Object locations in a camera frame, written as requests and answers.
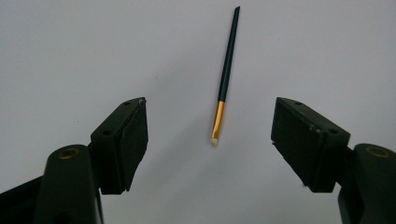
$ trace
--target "black plastic part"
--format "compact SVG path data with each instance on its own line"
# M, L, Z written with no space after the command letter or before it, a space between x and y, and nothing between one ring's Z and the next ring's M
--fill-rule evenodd
M41 176L0 194L0 223L32 223Z
M221 74L218 101L222 102L225 102L225 98L227 97L228 82L230 80L231 66L233 64L233 46L235 45L239 9L240 7L237 7L233 13L233 25L231 27L230 38L228 39L227 53L225 55L224 66Z
M88 148L62 147L48 158L34 223L102 223L97 192Z
M89 147L102 193L129 190L149 140L145 98L119 105L92 133L91 140Z
M308 106L276 98L271 139L303 183L313 192L332 192L336 159L350 134Z
M361 222L361 216L364 212L364 203L358 192L350 193L342 188L338 195L338 205L340 207L343 224L358 224Z
M354 149L353 173L364 203L361 223L396 223L396 153L359 144Z

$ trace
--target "black paintbrush handle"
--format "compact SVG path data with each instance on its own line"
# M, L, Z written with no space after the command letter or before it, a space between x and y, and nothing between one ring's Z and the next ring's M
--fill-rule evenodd
M221 75L218 101L222 102L225 102L225 98L227 96L228 82L230 80L231 65L233 63L233 46L235 44L236 27L238 26L239 8L240 7L237 7L235 9L235 12L233 13L233 25L231 27L227 53L225 55L225 61Z

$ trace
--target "white background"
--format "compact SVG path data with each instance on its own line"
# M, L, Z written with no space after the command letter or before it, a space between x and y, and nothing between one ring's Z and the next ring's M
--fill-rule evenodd
M210 145L241 6L219 146ZM88 145L122 102L148 100L147 153L106 223L341 223L272 146L277 96L396 144L394 1L0 1L0 192Z

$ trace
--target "screw hole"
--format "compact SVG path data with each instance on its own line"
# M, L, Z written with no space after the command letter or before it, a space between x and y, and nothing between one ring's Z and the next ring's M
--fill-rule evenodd
M68 148L63 150L61 153L59 153L58 158L61 160L68 160L71 159L79 153L78 148Z
M368 152L370 152L371 154L373 154L374 156L377 156L379 158L388 158L389 157L389 153L379 147L367 147L366 150Z
M335 130L335 129L329 129L329 132L334 133L334 134L338 133L337 130Z
M103 134L103 135L110 135L110 134L111 134L111 131L103 131L102 134Z

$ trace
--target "brush bristles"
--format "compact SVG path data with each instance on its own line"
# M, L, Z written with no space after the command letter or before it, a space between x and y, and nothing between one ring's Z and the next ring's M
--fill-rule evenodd
M216 147L218 145L218 139L217 138L212 138L212 145Z

